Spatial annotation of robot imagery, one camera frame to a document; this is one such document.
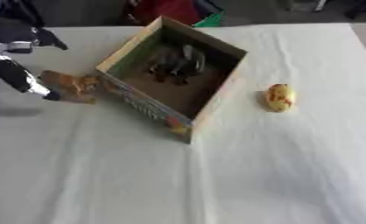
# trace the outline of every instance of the wrinkled cloth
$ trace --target wrinkled cloth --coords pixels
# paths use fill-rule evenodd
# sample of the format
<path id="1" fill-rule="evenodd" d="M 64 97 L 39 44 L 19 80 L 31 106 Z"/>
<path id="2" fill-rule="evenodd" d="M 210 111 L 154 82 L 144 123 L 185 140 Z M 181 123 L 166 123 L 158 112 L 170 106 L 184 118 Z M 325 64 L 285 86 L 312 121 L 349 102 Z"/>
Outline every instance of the wrinkled cloth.
<path id="1" fill-rule="evenodd" d="M 87 74 L 138 29 L 53 29 L 69 51 L 13 57 Z M 0 224 L 366 224 L 366 49 L 350 25 L 204 31 L 249 54 L 191 146 L 114 97 L 48 102 L 0 81 Z M 291 111 L 258 103 L 274 83 L 295 88 Z"/>

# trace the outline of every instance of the white tablecloth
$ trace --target white tablecloth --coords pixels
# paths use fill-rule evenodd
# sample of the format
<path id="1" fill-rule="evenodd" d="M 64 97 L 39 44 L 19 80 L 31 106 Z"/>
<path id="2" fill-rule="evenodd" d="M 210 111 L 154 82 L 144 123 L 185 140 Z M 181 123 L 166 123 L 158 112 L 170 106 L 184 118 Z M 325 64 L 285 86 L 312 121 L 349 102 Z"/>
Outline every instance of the white tablecloth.
<path id="1" fill-rule="evenodd" d="M 64 28 L 16 56 L 85 74 L 138 28 Z M 348 24 L 206 29 L 250 52 L 192 146 L 134 109 L 41 101 L 0 81 L 0 223 L 366 223 L 366 50 Z M 260 91 L 298 103 L 267 112 Z"/>

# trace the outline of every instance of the round toy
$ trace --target round toy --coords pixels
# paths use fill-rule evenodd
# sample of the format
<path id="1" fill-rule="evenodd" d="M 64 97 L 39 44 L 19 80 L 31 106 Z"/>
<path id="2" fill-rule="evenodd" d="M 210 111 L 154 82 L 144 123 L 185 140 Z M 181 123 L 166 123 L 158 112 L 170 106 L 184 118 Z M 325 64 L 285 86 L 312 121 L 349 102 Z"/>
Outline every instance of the round toy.
<path id="1" fill-rule="evenodd" d="M 265 97 L 269 107 L 275 112 L 286 111 L 296 102 L 296 93 L 287 84 L 271 86 Z"/>

